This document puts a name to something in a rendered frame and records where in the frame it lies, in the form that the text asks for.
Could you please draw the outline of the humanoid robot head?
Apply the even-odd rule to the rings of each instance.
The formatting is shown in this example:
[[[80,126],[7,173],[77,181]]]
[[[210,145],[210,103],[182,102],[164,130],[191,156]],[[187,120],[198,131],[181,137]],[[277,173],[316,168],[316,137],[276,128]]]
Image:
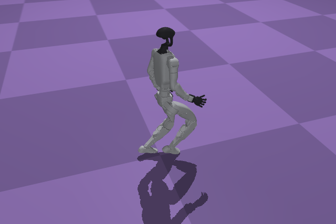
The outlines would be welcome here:
[[[165,54],[167,53],[166,50],[168,50],[168,47],[171,47],[173,45],[173,36],[175,35],[175,31],[171,28],[168,27],[162,27],[160,28],[157,32],[156,32],[156,36],[162,38],[162,39],[166,39],[166,43],[161,44],[161,48],[156,51],[159,54]],[[169,39],[170,38],[170,43],[169,43]]]

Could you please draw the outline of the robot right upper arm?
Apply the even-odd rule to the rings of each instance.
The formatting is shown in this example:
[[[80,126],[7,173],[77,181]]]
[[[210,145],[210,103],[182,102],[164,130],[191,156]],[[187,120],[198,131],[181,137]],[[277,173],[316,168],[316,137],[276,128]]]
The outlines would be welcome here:
[[[172,91],[176,91],[175,85],[177,84],[178,67],[179,67],[178,59],[173,56],[168,56],[167,67],[169,68],[170,89]]]

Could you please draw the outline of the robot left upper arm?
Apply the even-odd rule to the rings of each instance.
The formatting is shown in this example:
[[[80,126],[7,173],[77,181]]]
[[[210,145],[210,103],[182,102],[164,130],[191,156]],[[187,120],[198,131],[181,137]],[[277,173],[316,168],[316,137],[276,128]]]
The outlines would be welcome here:
[[[150,76],[154,76],[154,62],[153,62],[153,55],[154,55],[154,52],[156,51],[157,49],[154,48],[152,50],[152,53],[151,53],[151,59],[150,59],[150,62],[149,62],[149,65],[148,65],[148,69],[147,69],[147,72]]]

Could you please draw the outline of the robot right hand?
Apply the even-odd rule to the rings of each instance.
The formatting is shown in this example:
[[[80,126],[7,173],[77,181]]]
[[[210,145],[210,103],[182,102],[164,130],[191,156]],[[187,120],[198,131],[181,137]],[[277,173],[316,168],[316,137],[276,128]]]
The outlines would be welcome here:
[[[202,95],[202,96],[200,96],[200,97],[195,97],[194,95],[191,95],[191,94],[189,94],[190,96],[192,96],[192,97],[194,97],[193,98],[193,101],[192,101],[192,103],[194,103],[195,105],[197,105],[197,106],[200,106],[201,108],[203,107],[203,106],[201,106],[201,105],[204,105],[204,103],[206,103],[206,100],[207,99],[202,99],[202,97],[204,97],[205,95]],[[189,101],[190,102],[190,101]],[[203,103],[203,104],[202,104]],[[201,104],[201,105],[200,105]]]

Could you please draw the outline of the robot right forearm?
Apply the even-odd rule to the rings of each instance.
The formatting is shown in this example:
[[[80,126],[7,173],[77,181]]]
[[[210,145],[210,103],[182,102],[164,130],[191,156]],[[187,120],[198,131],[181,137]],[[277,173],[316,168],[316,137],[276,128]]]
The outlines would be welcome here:
[[[175,92],[176,95],[179,96],[179,97],[181,97],[183,100],[190,101],[190,102],[193,101],[194,97],[192,97],[189,94],[187,94],[179,83],[177,83],[175,85],[175,90],[176,90],[176,92]]]

